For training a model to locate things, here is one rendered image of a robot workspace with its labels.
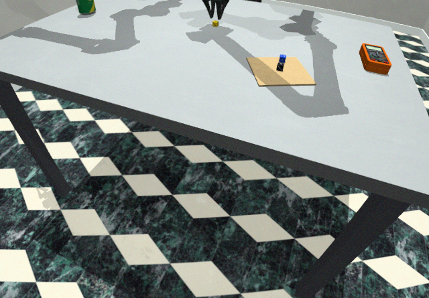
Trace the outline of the orange multimeter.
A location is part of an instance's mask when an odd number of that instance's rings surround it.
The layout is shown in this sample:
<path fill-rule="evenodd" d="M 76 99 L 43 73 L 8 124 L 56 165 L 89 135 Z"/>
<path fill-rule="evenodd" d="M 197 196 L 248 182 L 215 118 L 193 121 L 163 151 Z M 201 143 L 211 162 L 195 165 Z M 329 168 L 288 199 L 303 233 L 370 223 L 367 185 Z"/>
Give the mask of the orange multimeter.
<path fill-rule="evenodd" d="M 388 74 L 391 62 L 381 46 L 362 44 L 359 55 L 366 71 L 378 74 Z"/>

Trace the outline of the tan mat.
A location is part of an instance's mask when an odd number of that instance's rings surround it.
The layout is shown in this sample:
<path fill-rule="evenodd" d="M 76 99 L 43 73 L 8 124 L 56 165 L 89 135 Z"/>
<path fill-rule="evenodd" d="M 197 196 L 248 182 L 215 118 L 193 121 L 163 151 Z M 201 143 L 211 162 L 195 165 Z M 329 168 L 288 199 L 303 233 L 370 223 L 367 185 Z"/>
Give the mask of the tan mat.
<path fill-rule="evenodd" d="M 286 57 L 283 71 L 278 71 L 280 57 L 247 58 L 258 86 L 312 86 L 315 81 L 297 59 Z"/>

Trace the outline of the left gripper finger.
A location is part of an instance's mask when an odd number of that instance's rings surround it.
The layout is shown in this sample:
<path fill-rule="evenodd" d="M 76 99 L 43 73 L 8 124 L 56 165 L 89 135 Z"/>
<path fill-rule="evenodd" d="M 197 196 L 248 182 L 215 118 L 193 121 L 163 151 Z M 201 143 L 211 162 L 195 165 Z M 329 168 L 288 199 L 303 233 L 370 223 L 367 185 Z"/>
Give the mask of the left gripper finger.
<path fill-rule="evenodd" d="M 223 15 L 223 11 L 225 10 L 225 7 L 227 6 L 227 3 L 229 0 L 216 0 L 216 7 L 217 7 L 217 17 L 218 20 L 221 19 Z M 223 4 L 222 4 L 223 3 Z M 222 7 L 222 8 L 221 8 Z"/>
<path fill-rule="evenodd" d="M 215 3 L 216 0 L 202 0 L 205 7 L 207 8 L 208 14 L 210 16 L 210 18 L 213 18 L 214 12 L 215 12 Z M 210 10 L 210 5 L 209 5 L 209 1 L 211 2 L 211 10 Z"/>

